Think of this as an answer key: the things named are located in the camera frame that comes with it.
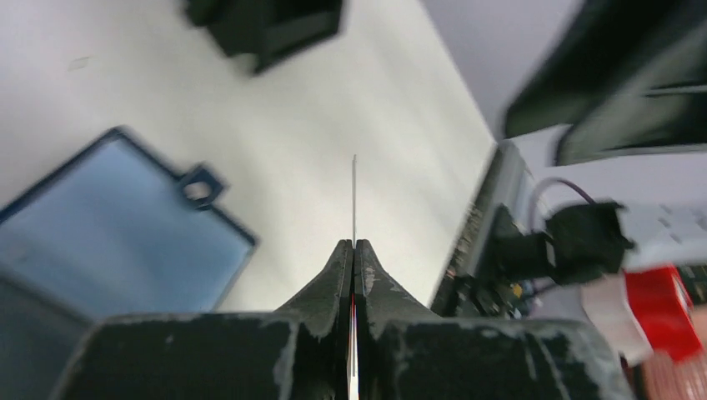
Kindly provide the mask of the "black card tray stand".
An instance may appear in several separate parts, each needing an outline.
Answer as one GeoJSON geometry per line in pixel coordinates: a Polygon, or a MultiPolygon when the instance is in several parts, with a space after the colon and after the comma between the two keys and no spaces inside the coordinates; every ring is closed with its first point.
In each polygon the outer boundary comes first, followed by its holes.
{"type": "Polygon", "coordinates": [[[204,28],[222,53],[255,57],[260,74],[305,49],[338,34],[342,0],[192,0],[184,13],[204,28]]]}

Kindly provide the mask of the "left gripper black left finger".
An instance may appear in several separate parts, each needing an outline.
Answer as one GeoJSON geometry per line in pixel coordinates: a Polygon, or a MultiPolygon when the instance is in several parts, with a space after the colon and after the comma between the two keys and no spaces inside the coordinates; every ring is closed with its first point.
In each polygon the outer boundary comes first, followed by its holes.
{"type": "Polygon", "coordinates": [[[55,399],[345,399],[354,248],[272,312],[131,313],[77,345],[55,399]]]}

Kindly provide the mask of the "blue leather card holder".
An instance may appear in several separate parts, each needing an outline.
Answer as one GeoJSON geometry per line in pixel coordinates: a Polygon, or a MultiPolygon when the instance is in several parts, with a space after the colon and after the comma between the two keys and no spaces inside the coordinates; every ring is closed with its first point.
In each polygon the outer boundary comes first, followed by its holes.
{"type": "Polygon", "coordinates": [[[113,127],[1,211],[1,396],[46,399],[81,336],[125,313],[217,308],[257,236],[206,164],[113,127]]]}

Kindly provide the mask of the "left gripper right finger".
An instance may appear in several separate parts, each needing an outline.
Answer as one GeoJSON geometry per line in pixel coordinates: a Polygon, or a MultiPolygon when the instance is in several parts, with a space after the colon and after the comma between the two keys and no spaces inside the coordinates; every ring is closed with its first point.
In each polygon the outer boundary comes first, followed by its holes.
{"type": "Polygon", "coordinates": [[[570,320],[440,317],[382,267],[353,256],[362,399],[631,399],[617,356],[570,320]]]}

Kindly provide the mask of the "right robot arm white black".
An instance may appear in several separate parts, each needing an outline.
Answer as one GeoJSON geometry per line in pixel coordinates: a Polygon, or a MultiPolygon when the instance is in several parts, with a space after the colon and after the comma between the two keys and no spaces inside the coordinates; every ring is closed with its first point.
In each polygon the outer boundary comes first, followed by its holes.
{"type": "Polygon", "coordinates": [[[705,2],[584,2],[510,103],[503,134],[559,125],[554,166],[703,152],[705,2]]]}

